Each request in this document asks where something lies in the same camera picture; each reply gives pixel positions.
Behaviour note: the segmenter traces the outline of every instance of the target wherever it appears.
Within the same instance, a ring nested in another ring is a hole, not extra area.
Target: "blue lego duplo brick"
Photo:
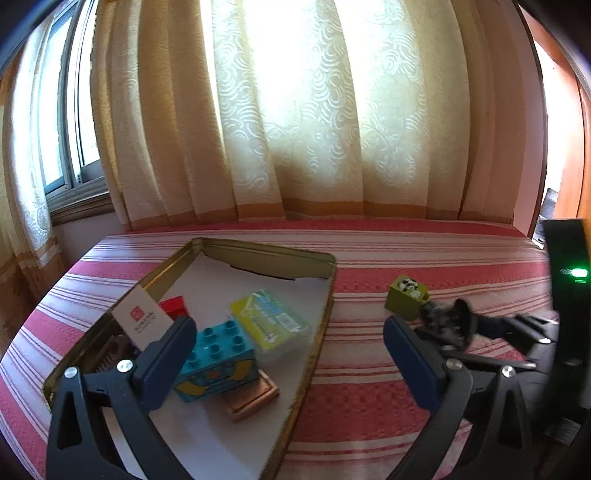
[[[221,393],[258,377],[255,349],[235,320],[197,334],[175,389],[186,402]]]

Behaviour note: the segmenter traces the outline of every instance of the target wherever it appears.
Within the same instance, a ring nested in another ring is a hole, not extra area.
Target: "red lego brick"
[[[172,299],[163,300],[158,305],[160,305],[160,308],[162,308],[173,320],[179,315],[189,316],[183,297],[173,297]]]

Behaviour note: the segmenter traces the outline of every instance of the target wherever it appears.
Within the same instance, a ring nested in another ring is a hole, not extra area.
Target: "green led light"
[[[589,272],[587,271],[586,268],[573,268],[570,271],[570,274],[574,277],[577,277],[577,278],[587,278],[587,275],[589,275]]]

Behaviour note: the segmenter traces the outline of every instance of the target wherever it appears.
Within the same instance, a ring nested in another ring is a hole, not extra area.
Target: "red striped bedspread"
[[[401,273],[434,300],[484,314],[550,314],[545,254],[515,228],[432,220],[301,220],[109,236],[45,296],[0,363],[0,431],[34,478],[45,476],[50,412],[41,384],[60,358],[140,278],[195,236],[327,251],[338,260],[335,305],[279,478],[382,479],[428,419],[382,341],[388,285]],[[514,358],[501,340],[474,353]],[[470,425],[436,477],[449,472]]]

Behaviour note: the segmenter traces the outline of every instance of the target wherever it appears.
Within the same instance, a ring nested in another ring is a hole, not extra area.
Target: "window sill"
[[[53,225],[115,211],[104,177],[48,198],[47,206]]]

